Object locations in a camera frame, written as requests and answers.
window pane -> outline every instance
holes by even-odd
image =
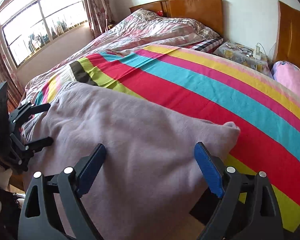
[[[53,37],[63,34],[72,26],[84,22],[87,14],[82,2],[71,5],[46,18],[47,25]]]
[[[27,34],[20,36],[10,46],[10,51],[17,65],[27,57],[34,54],[49,41],[43,21],[28,30]]]
[[[37,3],[19,14],[3,28],[8,45],[21,34],[28,34],[29,29],[40,20],[42,20],[42,16]]]
[[[33,0],[13,0],[1,10],[0,24],[4,24],[12,15],[32,1]]]
[[[48,15],[81,0],[40,0],[43,15]]]

gray blanket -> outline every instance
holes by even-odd
[[[24,129],[27,140],[54,138],[51,147],[31,159],[24,174],[26,187],[35,171],[60,173],[98,143],[105,145],[105,163],[82,198],[105,240],[162,239],[207,188],[194,145],[202,141],[212,155],[224,159],[240,132],[233,122],[216,125],[77,82],[65,84],[50,110]],[[62,210],[60,216],[71,235]]]

silver screw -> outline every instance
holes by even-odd
[[[228,168],[227,168],[227,171],[228,171],[229,173],[234,173],[234,172],[235,172],[235,168],[234,168],[234,167],[228,167]]]
[[[260,171],[259,172],[260,177],[265,178],[267,176],[267,174],[264,171]]]
[[[73,171],[73,168],[72,168],[72,167],[66,167],[66,168],[63,170],[63,172],[64,172],[65,174],[70,174],[72,171]]]
[[[41,176],[41,172],[40,171],[37,171],[33,174],[34,178],[39,178]]]

window sill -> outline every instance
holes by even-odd
[[[23,68],[23,66],[27,65],[32,59],[34,59],[37,55],[39,55],[43,50],[45,50],[46,48],[48,48],[49,46],[53,45],[56,41],[62,39],[63,37],[67,36],[69,33],[74,32],[75,30],[78,30],[82,27],[89,27],[89,22],[83,23],[77,27],[72,28],[71,30],[67,31],[66,33],[62,34],[59,37],[56,37],[55,39],[53,39],[52,41],[50,41],[47,45],[45,45],[44,47],[42,47],[42,49],[40,49],[37,53],[35,53],[31,58],[29,58],[27,61],[25,61],[24,63],[22,63],[18,68],[16,68],[17,73]]]

window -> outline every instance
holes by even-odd
[[[12,0],[0,11],[2,33],[16,67],[85,22],[83,0]]]

